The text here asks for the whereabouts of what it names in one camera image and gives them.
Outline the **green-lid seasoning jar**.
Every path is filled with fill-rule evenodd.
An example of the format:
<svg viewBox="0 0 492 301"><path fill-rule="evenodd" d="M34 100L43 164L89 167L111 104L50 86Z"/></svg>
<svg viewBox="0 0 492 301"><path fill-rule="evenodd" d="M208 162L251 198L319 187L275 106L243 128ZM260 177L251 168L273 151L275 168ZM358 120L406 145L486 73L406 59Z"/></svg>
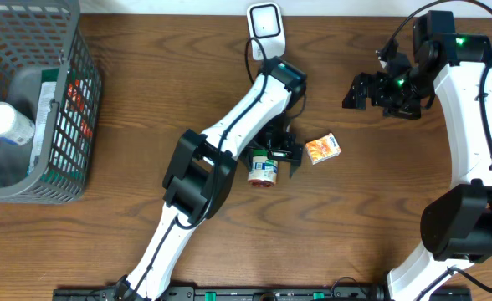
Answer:
<svg viewBox="0 0 492 301"><path fill-rule="evenodd" d="M252 167L248 174L251 186L270 188L276 185L278 161L268 158L266 150L253 150Z"/></svg>

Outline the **orange Kleenex tissue pack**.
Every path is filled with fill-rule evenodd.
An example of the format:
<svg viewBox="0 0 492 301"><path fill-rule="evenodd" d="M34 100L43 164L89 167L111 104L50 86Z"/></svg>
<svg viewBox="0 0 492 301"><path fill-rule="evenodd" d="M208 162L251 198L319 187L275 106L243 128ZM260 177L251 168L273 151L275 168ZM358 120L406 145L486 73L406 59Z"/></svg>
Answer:
<svg viewBox="0 0 492 301"><path fill-rule="evenodd" d="M307 142L305 149L313 165L338 156L341 153L341 147L332 133Z"/></svg>

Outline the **green 3M gloves package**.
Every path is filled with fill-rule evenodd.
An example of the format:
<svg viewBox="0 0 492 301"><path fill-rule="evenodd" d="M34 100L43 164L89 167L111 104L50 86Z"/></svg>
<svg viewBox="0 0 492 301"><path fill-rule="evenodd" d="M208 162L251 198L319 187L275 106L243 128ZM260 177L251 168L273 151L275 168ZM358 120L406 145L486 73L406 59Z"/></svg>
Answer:
<svg viewBox="0 0 492 301"><path fill-rule="evenodd" d="M58 75L59 69L43 69L41 72L35 134L29 158L28 175L33 172L38 164L44 146L46 123L52 112L51 105L54 100ZM92 85L91 79L76 79L74 83L68 83L68 99L64 100L60 106L65 116L59 115L56 122L56 125L59 125L60 129L69 137L63 137L61 133L54 137L54 144L61 151L65 151L67 155L60 155L56 150L52 150L53 164L72 176L79 176L79 169L85 168L86 165L86 159L76 150L75 144L79 143L80 149L87 151L93 138L93 130L90 127L92 121L90 106L93 103L90 92Z"/></svg>

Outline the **white cylindrical container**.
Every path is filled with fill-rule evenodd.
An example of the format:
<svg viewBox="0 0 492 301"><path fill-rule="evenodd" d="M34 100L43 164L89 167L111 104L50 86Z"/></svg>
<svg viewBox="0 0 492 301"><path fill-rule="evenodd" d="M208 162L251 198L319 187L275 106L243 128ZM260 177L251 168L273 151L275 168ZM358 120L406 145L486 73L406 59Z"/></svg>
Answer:
<svg viewBox="0 0 492 301"><path fill-rule="evenodd" d="M35 125L32 120L12 105L0 102L0 139L11 145L25 145L34 136Z"/></svg>

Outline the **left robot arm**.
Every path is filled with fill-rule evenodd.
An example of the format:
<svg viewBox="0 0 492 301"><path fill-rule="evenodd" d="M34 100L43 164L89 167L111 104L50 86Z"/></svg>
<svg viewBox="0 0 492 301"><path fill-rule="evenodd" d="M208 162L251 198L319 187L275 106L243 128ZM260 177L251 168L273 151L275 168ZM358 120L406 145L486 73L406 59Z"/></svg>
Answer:
<svg viewBox="0 0 492 301"><path fill-rule="evenodd" d="M265 60L250 91L216 124L177 142L162 186L161 219L140 262L115 285L115 300L156 300L171 281L188 240L231 191L238 163L253 170L254 152L296 171L303 149L287 131L287 111L305 96L307 76L279 57Z"/></svg>

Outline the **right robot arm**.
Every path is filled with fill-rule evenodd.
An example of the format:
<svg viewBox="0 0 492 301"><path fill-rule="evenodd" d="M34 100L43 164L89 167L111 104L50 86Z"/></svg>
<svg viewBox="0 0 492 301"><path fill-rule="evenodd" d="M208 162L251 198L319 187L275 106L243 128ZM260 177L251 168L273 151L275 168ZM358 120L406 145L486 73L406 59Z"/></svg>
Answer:
<svg viewBox="0 0 492 301"><path fill-rule="evenodd" d="M441 287L492 258L492 43L456 31L450 11L419 8L413 26L413 56L391 38L377 51L382 70L358 74L342 105L379 106L384 115L416 120L439 102L450 158L448 192L430 203L420 222L421 240L383 283L369 286L365 300L446 300Z"/></svg>

